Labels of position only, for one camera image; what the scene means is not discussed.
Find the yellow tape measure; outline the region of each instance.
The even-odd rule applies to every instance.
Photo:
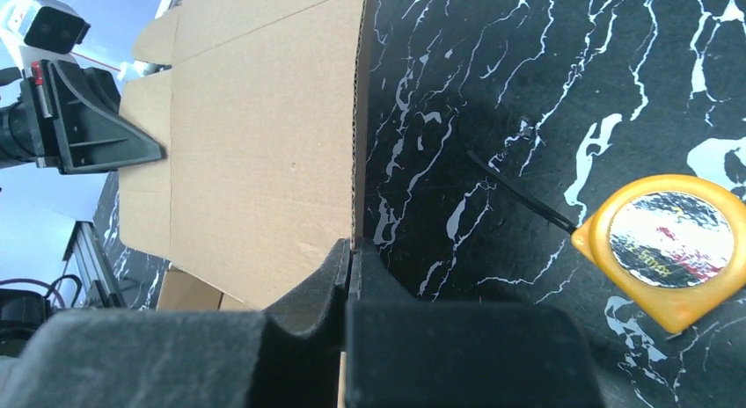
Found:
[[[746,205],[702,178],[635,181],[614,193],[572,242],[671,333],[746,285]]]

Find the camera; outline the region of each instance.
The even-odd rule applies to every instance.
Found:
[[[83,42],[91,25],[61,2],[18,0],[6,27],[28,47],[65,55]]]

